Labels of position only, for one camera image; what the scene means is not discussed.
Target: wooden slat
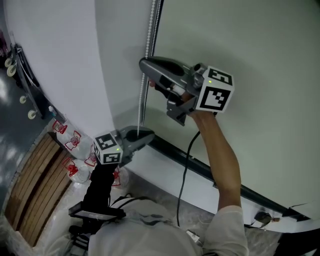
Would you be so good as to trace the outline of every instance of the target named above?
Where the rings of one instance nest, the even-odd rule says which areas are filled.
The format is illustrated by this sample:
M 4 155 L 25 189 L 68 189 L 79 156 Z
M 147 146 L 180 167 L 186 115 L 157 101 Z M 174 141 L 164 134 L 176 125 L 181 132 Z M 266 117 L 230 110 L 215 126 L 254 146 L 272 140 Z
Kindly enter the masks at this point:
M 30 225 L 42 203 L 43 195 L 47 195 L 52 185 L 52 181 L 54 182 L 59 176 L 60 172 L 64 169 L 64 166 L 62 163 L 68 156 L 69 154 L 66 151 L 61 152 L 59 157 L 56 159 L 56 161 L 48 171 L 44 180 L 41 182 L 35 195 L 33 196 L 29 204 L 29 207 L 25 213 L 25 216 L 23 217 L 21 227 L 19 228 L 19 232 L 21 233 L 21 235 L 24 237 L 25 240 L 26 240 Z
M 47 193 L 46 197 L 43 199 L 27 235 L 27 242 L 32 247 L 36 245 L 46 221 L 53 212 L 57 201 L 60 199 L 61 195 L 70 185 L 70 183 L 71 180 L 68 178 L 67 173 L 62 171 Z
M 46 169 L 47 165 L 51 161 L 52 157 L 57 153 L 59 148 L 60 146 L 54 140 L 50 141 L 48 147 L 43 151 L 43 154 L 39 157 L 36 164 L 34 166 L 30 166 L 32 170 L 30 171 L 30 174 L 28 175 L 28 178 L 26 179 L 19 195 L 19 206 L 12 224 L 12 228 L 14 230 L 19 228 L 18 225 L 29 196 L 35 188 L 35 185 L 41 177 L 41 174 Z
M 11 195 L 11 197 L 14 200 L 14 205 L 12 208 L 12 213 L 10 216 L 10 224 L 13 225 L 14 221 L 15 221 L 15 217 L 17 214 L 17 211 L 19 209 L 20 206 L 20 202 L 23 196 L 23 192 L 25 191 L 25 187 L 26 187 L 26 183 L 29 181 L 31 171 L 33 170 L 33 167 L 37 164 L 37 162 L 39 161 L 39 159 L 41 159 L 41 157 L 43 156 L 45 150 L 48 148 L 48 145 L 52 142 L 52 138 L 49 137 L 44 144 L 42 145 L 42 147 L 39 149 L 39 151 L 37 152 L 37 154 L 34 156 L 34 158 L 31 161 L 31 164 L 28 166 L 28 168 L 25 170 L 25 175 L 24 177 L 21 179 L 21 183 L 18 186 L 17 190 L 15 191 L 15 193 L 13 195 Z
M 15 210 L 17 207 L 17 198 L 20 194 L 20 191 L 26 181 L 26 178 L 28 177 L 28 171 L 30 165 L 34 162 L 35 157 L 38 155 L 39 152 L 44 150 L 44 144 L 47 143 L 48 140 L 52 140 L 52 138 L 49 136 L 49 134 L 44 135 L 43 139 L 39 142 L 39 144 L 36 146 L 32 154 L 30 155 L 29 159 L 27 160 L 26 164 L 24 165 L 20 177 L 18 178 L 17 182 L 15 183 L 10 198 L 8 200 L 5 213 L 7 220 L 10 224 L 13 223 L 14 217 L 15 217 Z

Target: sleeve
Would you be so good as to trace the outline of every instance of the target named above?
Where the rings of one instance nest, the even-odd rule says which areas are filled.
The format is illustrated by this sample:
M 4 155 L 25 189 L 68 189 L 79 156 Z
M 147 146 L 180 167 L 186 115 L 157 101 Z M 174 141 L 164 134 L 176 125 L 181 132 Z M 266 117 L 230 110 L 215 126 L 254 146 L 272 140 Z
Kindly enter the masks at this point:
M 224 207 L 213 217 L 205 234 L 203 256 L 214 255 L 249 255 L 241 207 Z

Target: person's arm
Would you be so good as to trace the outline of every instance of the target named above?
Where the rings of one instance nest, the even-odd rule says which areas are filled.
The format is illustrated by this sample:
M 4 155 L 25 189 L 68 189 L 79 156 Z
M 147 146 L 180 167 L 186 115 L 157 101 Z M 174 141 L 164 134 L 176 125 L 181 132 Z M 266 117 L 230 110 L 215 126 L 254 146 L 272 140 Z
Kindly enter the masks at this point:
M 227 206 L 241 207 L 239 163 L 215 116 L 207 111 L 196 111 L 190 116 L 206 146 L 212 176 L 219 190 L 218 210 Z
M 204 255 L 247 256 L 241 178 L 237 157 L 211 112 L 190 115 L 202 135 L 208 153 L 212 176 L 219 190 L 218 212 L 210 223 L 203 244 Z

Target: cord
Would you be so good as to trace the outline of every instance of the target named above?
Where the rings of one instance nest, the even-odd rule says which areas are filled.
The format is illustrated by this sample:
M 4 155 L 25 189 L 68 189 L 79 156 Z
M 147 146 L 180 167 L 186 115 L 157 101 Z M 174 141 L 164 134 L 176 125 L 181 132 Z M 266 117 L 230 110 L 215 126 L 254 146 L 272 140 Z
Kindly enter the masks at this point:
M 256 223 L 257 220 L 255 220 L 254 222 L 252 222 L 250 225 L 247 225 L 248 227 L 251 227 L 253 224 Z
M 190 156 L 190 150 L 191 147 L 193 145 L 193 143 L 195 142 L 196 138 L 199 136 L 200 131 L 198 131 L 196 133 L 196 135 L 193 137 L 193 139 L 191 140 L 189 147 L 188 147 L 188 151 L 186 153 L 186 157 L 185 157 L 185 168 L 184 168 L 184 172 L 183 172 L 183 178 L 182 178 L 182 186 L 180 189 L 180 194 L 178 197 L 178 203 L 176 206 L 176 223 L 178 225 L 178 227 L 180 227 L 180 222 L 179 222 L 179 208 L 180 208 L 180 201 L 181 201 L 181 195 L 182 195 L 182 191 L 184 190 L 184 185 L 185 185 L 185 180 L 186 180 L 186 174 L 187 174 L 187 170 L 188 170 L 188 161 L 189 161 L 189 156 Z
M 200 223 L 205 224 L 205 225 L 210 225 L 210 224 L 211 224 L 211 222 L 210 222 L 210 223 L 202 222 L 202 221 L 200 220 L 200 216 L 198 216 L 198 220 L 199 220 Z

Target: white shirt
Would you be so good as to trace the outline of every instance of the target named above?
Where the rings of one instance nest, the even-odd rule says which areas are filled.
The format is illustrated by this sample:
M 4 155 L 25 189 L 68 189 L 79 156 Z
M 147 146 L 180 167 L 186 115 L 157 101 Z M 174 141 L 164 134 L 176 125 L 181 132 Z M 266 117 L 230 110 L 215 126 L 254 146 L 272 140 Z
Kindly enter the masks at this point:
M 117 208 L 127 199 L 117 202 Z M 209 225 L 203 247 L 173 225 L 167 210 L 150 200 L 137 200 L 122 209 L 127 217 L 103 226 L 89 240 L 89 256 L 247 256 L 243 212 L 227 206 Z

